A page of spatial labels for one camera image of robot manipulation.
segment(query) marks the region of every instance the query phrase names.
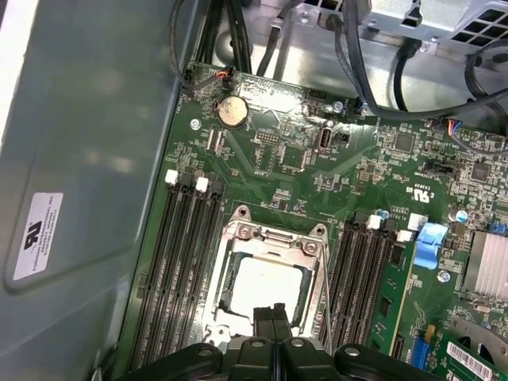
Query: green circuit board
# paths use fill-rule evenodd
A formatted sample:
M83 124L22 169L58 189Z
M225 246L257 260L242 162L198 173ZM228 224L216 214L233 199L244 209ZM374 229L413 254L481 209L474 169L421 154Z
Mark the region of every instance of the green circuit board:
M190 69L195 81L217 73L217 68L202 64ZM217 104L231 95L248 104L248 119L238 129L226 129L217 118ZM330 109L337 101L344 105L338 112ZM341 137L320 149L317 139L327 121ZM495 150L503 144L497 137L473 130L461 129L459 134L478 148ZM451 170L437 173L429 170L429 163ZM214 251L221 227L239 205L249 207L253 221L278 229L307 234L317 223L324 224L329 234L330 277L338 271L334 264L348 233L346 223L355 216L387 211L395 235L400 230L412 232L411 238L400 244L399 257L390 257L383 267L363 344L411 362L415 337L423 337L429 325L436 332L445 331L456 316L489 326L507 338L508 304L498 300L488 313L479 312L471 304L475 296L462 288L474 232L486 230L494 222L508 223L507 163L507 158L464 151L445 129L430 128L425 121L401 123L358 114L351 99L253 75L235 73L227 86L217 81L193 94L182 93L171 122L118 345L115 377L202 339L196 321L206 298ZM183 298L174 311L179 318L192 320L173 327L179 339L171 345L163 343L171 326L163 322L165 312L156 315L155 310L149 311L149 304L144 306L147 295L162 287L163 280L153 268L167 267L171 262L172 251L160 249L158 244L164 215L183 216L186 208L194 205L178 204L184 202L181 195L175 196L176 206L169 205L164 181L168 170L220 183L215 206L203 206L199 212L200 231L211 232L195 236L203 242L206 255L199 260L195 254L193 260L177 255L173 259L177 275L167 279L168 293L176 296L156 296L170 302ZM448 214L458 209L469 212L467 224L450 222ZM450 228L436 270L413 265L414 238L427 220ZM182 229L187 230L179 238L179 247L189 248L194 238L188 236L188 227ZM156 262L161 250L169 257ZM177 280L186 268L185 279ZM437 278L440 270L451 275L448 282ZM146 316L159 317L148 324ZM148 327L145 336L160 329L155 344L143 341L143 324ZM320 338L321 330L322 321L317 321L315 337Z

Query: blue latch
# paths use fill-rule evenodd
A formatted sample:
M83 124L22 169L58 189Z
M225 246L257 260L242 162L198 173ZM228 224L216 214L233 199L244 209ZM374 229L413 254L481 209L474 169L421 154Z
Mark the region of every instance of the blue latch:
M421 228L416 240L416 254L414 264L426 267L429 270L437 268L437 250L441 248L445 240L448 226L425 223Z

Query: black cable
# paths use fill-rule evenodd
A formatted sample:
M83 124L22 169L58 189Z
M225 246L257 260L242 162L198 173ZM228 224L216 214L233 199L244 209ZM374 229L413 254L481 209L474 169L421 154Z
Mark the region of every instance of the black cable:
M240 55L244 72L252 74L251 53L248 46L247 25L245 25L244 13L241 10L240 3L237 0L230 0L235 18L237 35L240 40Z
M231 33L231 45L233 46L234 64L237 70L245 71L244 61L241 56L240 37L238 35L237 23L233 12L233 1L234 0L225 0L225 8L228 11L229 31Z
M175 4L173 5L173 9L171 10L171 16L169 19L169 33L167 36L167 44L169 47L169 58L171 69L175 73L178 80L182 83L182 86L187 88L188 90L196 91L201 90L203 87L210 85L211 83L220 79L218 75L213 75L208 79L205 79L201 83L192 84L189 83L182 75L180 71L178 56L176 54L176 22L178 21L178 13L180 8L185 0L175 0Z
M358 81L356 80L355 74L352 72L351 66L349 66L349 62L344 53L344 49L342 49L341 37L343 26L344 23L342 22L341 18L338 17L336 14L331 14L326 19L326 27L335 32L335 54L337 55L339 64L341 65L342 70L344 71L346 76L349 78L349 81L355 87L356 93L360 97L360 101L363 101L365 97L362 88L358 83Z
M386 119L398 120L398 121L412 121L415 119L434 119L437 117L447 117L457 114L465 114L476 110L477 108L484 106L490 102L497 101L499 99L508 96L508 88L497 91L485 98L478 99L474 102L469 102L464 105L448 107L445 109L423 111L417 113L407 113L404 111L383 109L378 106L375 101L375 97L372 93L371 86L368 82L367 72L365 71L365 62L362 56L362 50L360 47L360 36L358 33L358 8L356 0L344 0L343 15L346 29L346 41L348 42L349 60L351 68L355 73L355 77L358 79L362 87L362 91L365 95L365 99L372 113L378 117L384 117Z
M413 58L418 49L421 47L421 41L412 38L404 41L400 49L397 51L397 64L394 72L394 97L395 103L399 110L407 111L406 102L402 96L402 74L409 59Z
M476 60L488 49L506 47L508 46L507 40L497 41L498 44L490 44L486 46L485 50L480 50L476 54L470 56L468 61L466 62L466 68L464 70L464 79L466 80L466 86L469 91L476 99L480 99L488 95L488 93L483 89L482 85L480 85L478 79L476 78ZM496 116L498 120L499 127L501 129L500 134L506 136L508 133L508 115L506 115L506 111L502 108L502 106L497 102L492 102L487 104L489 110Z
M293 8L299 6L303 3L303 0L290 0L286 6L280 11L277 16L278 19L284 20L284 18L293 10ZM275 48L277 48L277 40L279 39L280 29L279 28L271 28L270 36L268 37L267 42L267 50L264 53L263 58L261 59L260 66L257 69L256 75L259 77L264 77L267 72L268 65L270 64L271 58L273 57L273 53L275 52Z
M221 26L222 19L222 9L224 8L224 0L212 0L210 3L210 17L212 21L210 22L210 27L206 30L206 46L205 46L205 55L203 57L203 62L205 64L211 64L212 58L214 56L215 49L215 41L217 40L217 35L219 33L219 27Z

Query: vent grille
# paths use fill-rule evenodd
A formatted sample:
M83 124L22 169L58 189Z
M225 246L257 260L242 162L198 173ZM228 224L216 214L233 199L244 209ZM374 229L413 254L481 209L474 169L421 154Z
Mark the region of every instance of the vent grille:
M485 46L494 40L507 38L508 13L500 10L486 10L452 37L452 40L475 46Z

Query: white sticker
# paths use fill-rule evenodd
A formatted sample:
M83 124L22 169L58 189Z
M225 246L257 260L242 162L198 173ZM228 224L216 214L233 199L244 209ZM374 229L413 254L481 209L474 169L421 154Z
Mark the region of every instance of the white sticker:
M48 265L49 251L63 197L63 193L33 195L14 270L14 280L41 272Z
M455 360L463 364L467 369L475 373L483 381L492 380L492 370L484 366L477 359L469 356L465 351L457 347L455 344L448 342L446 352Z
M429 218L427 216L412 213L410 214L410 220L407 222L407 228L413 231L420 231L428 220Z

